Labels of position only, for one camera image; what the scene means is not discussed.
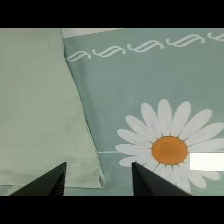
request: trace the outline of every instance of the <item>black object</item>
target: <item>black object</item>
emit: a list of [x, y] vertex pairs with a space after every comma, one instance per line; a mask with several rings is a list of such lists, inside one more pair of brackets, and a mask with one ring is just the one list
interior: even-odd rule
[[191, 196], [138, 163], [132, 163], [134, 196]]
[[63, 196], [66, 167], [62, 163], [10, 196]]

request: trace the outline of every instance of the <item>towel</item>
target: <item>towel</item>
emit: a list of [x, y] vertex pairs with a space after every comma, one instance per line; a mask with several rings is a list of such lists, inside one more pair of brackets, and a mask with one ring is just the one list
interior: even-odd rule
[[24, 186], [67, 162], [65, 186], [103, 174], [60, 29], [0, 29], [0, 185]]

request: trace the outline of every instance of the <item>teal surface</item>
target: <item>teal surface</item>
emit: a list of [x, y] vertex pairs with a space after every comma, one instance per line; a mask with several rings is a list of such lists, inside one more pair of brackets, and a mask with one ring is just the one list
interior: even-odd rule
[[[125, 143], [118, 129], [128, 129], [125, 117], [132, 115], [140, 120], [141, 104], [154, 109], [161, 99], [167, 99], [173, 110], [183, 101], [192, 106], [191, 117], [204, 109], [213, 111], [212, 122], [224, 122], [224, 42], [212, 40], [224, 33], [223, 29], [121, 29], [64, 39], [65, 57], [85, 51], [76, 61], [68, 61], [78, 87], [86, 119], [99, 152], [116, 151], [115, 146]], [[190, 34], [204, 38], [184, 47], [166, 44]], [[127, 49], [149, 40], [164, 45], [139, 53]], [[94, 55], [111, 46], [125, 49], [109, 57]], [[105, 175], [104, 189], [66, 189], [67, 195], [132, 195], [131, 169], [119, 165], [127, 156], [119, 153], [102, 153], [100, 159]], [[221, 180], [207, 180], [207, 188], [192, 185], [194, 195], [224, 195], [224, 175]]]

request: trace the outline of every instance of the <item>decorative border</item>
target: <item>decorative border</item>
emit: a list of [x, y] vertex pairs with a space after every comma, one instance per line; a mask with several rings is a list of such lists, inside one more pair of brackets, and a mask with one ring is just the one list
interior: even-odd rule
[[[210, 40], [224, 42], [224, 33], [220, 34], [218, 36], [213, 36], [213, 34], [210, 32], [210, 33], [207, 33], [207, 37]], [[206, 39], [198, 34], [189, 34], [186, 37], [183, 37], [182, 39], [177, 40], [175, 42], [171, 42], [170, 39], [167, 38], [165, 40], [165, 43], [168, 46], [172, 46], [172, 47], [186, 47], [195, 41], [200, 41], [201, 44], [204, 44], [206, 42]], [[146, 52], [154, 47], [159, 48], [160, 50], [163, 50], [165, 48], [165, 45], [160, 43], [157, 40], [149, 40], [137, 47], [132, 47], [131, 44], [127, 44], [127, 49], [129, 51], [134, 51], [137, 53]], [[119, 47], [119, 46], [111, 46], [111, 47], [107, 48], [106, 50], [99, 52], [99, 53], [97, 53], [97, 51], [95, 49], [92, 50], [93, 55], [102, 57], [102, 58], [110, 57], [111, 55], [118, 53], [118, 52], [121, 52], [122, 54], [126, 54], [127, 50], [125, 50], [124, 48]], [[66, 58], [66, 60], [69, 62], [75, 62], [83, 57], [87, 57], [88, 59], [92, 58], [91, 54], [87, 53], [86, 51], [77, 51], [74, 54], [68, 56]]]

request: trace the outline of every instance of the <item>flower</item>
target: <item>flower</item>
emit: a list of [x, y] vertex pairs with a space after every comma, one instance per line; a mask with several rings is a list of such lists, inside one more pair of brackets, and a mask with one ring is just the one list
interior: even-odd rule
[[191, 171], [189, 153], [214, 152], [224, 148], [224, 138], [215, 138], [224, 129], [224, 123], [205, 126], [212, 111], [205, 109], [189, 121], [191, 104], [181, 103], [174, 116], [167, 100], [158, 105], [158, 114], [143, 103], [141, 113], [144, 123], [133, 116], [126, 116], [127, 124], [134, 131], [119, 129], [118, 135], [131, 144], [120, 144], [117, 151], [130, 155], [122, 159], [121, 166], [130, 167], [137, 162], [182, 190], [191, 193], [191, 185], [206, 188], [204, 179], [220, 180], [218, 172]]

